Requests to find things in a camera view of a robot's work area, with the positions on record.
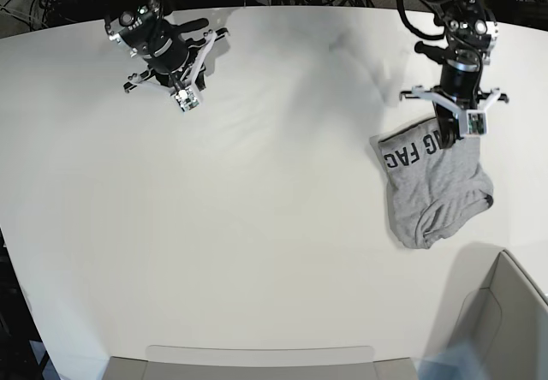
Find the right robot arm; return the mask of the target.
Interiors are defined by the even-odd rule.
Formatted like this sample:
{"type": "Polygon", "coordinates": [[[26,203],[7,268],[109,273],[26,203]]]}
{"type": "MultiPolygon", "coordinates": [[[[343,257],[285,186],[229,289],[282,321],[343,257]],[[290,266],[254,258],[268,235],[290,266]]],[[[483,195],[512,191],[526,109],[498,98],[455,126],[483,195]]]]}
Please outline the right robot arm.
{"type": "Polygon", "coordinates": [[[206,58],[229,30],[210,28],[206,18],[173,24],[167,19],[170,13],[166,0],[137,0],[120,14],[105,16],[104,30],[109,41],[146,63],[145,71],[128,76],[123,84],[126,93],[155,88],[189,111],[201,103],[206,88],[206,58]]]}

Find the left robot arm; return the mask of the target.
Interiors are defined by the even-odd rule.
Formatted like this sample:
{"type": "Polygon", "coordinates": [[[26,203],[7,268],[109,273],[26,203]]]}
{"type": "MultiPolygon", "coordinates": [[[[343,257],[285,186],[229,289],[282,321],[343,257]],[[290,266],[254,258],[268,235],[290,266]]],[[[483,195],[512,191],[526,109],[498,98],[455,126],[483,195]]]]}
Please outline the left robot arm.
{"type": "Polygon", "coordinates": [[[498,24],[480,0],[419,0],[434,14],[440,34],[428,34],[409,21],[403,0],[396,9],[403,25],[420,38],[414,51],[441,66],[439,84],[425,89],[414,86],[400,98],[423,99],[432,103],[438,122],[439,144],[443,149],[458,140],[487,134],[487,111],[497,102],[509,101],[495,88],[480,89],[482,74],[496,45],[498,24]]]}

